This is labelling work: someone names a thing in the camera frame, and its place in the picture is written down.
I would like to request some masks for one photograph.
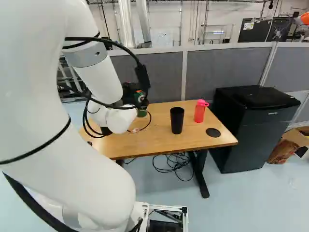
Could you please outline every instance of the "table top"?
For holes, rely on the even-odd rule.
[[[99,153],[113,160],[236,145],[237,139],[208,108],[205,109],[202,123],[194,121],[196,103],[196,100],[189,100],[150,104],[147,110],[152,115],[152,121],[146,129],[137,133],[125,132],[94,139],[81,128],[80,135],[85,141],[91,141],[93,148]],[[176,106],[184,109],[181,134],[171,132],[169,110]],[[130,130],[143,128],[148,122],[149,115],[136,118]],[[89,123],[96,131],[101,131],[91,119]],[[221,132],[221,136],[208,136],[207,128],[216,128]]]

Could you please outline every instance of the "gray partition wall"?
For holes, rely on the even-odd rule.
[[[150,103],[181,100],[183,53],[154,53],[137,55],[146,65],[151,88]],[[136,62],[131,56],[111,56],[120,82],[138,82],[134,68]]]
[[[185,99],[211,100],[218,87],[258,85],[271,47],[189,51]]]
[[[290,127],[309,125],[309,44],[277,43],[263,86],[274,87],[302,102]]]
[[[309,90],[309,47],[278,47],[264,86],[283,92]]]

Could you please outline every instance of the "cubicle partition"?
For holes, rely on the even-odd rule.
[[[216,88],[275,87],[302,104],[292,126],[309,125],[309,44],[228,43],[132,50],[146,65],[149,101],[211,101]],[[108,51],[120,81],[137,82],[135,60],[122,50]]]
[[[275,43],[261,85],[302,102],[290,127],[309,125],[309,44]]]

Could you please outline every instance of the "pink water bottle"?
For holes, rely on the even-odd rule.
[[[205,102],[203,99],[197,100],[197,105],[195,106],[195,113],[194,113],[194,121],[195,122],[202,122],[204,119],[204,112],[205,107],[208,107],[209,103]]]

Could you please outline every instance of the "table leg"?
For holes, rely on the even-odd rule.
[[[124,160],[123,159],[116,159],[116,163],[119,165],[119,166],[121,166],[121,167],[123,167],[123,164],[124,164]]]
[[[209,198],[208,188],[203,177],[203,169],[207,157],[207,150],[200,150],[197,152],[197,156],[195,156],[194,151],[189,151],[189,157],[191,160],[192,168],[197,179],[197,183],[199,185],[199,190],[202,194],[203,198]]]

